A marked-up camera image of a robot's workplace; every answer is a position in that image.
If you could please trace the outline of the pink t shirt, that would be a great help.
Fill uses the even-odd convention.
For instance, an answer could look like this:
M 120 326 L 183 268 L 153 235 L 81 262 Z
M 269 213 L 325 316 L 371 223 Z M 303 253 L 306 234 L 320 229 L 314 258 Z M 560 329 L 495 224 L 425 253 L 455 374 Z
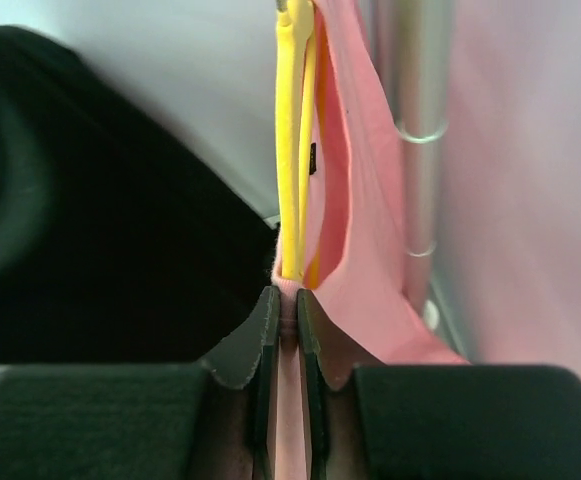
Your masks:
M 401 140 L 352 1 L 312 1 L 317 67 L 306 256 L 311 288 L 333 322 L 388 364 L 458 364 L 406 300 Z M 308 475 L 296 295 L 284 279 L 279 237 L 273 283 L 281 292 L 274 474 Z

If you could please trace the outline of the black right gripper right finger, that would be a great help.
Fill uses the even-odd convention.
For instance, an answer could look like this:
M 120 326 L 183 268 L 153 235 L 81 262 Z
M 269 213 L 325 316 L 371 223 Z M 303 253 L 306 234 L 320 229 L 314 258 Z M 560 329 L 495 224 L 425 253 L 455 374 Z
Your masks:
M 297 297 L 313 479 L 581 479 L 581 380 L 546 365 L 381 363 Z

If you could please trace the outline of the black t shirt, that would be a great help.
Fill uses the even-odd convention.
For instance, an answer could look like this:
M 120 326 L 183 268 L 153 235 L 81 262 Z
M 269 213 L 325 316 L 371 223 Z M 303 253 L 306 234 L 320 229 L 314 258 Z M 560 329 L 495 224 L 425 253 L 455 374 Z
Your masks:
M 274 243 L 76 53 L 0 26 L 0 364 L 195 360 L 248 316 Z

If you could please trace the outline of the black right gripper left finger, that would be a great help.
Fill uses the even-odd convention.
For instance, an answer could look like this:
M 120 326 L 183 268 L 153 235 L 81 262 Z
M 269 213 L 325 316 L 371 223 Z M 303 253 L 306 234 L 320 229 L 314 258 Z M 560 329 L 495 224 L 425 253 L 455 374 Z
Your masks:
M 0 366 L 0 479 L 270 479 L 280 293 L 187 364 Z

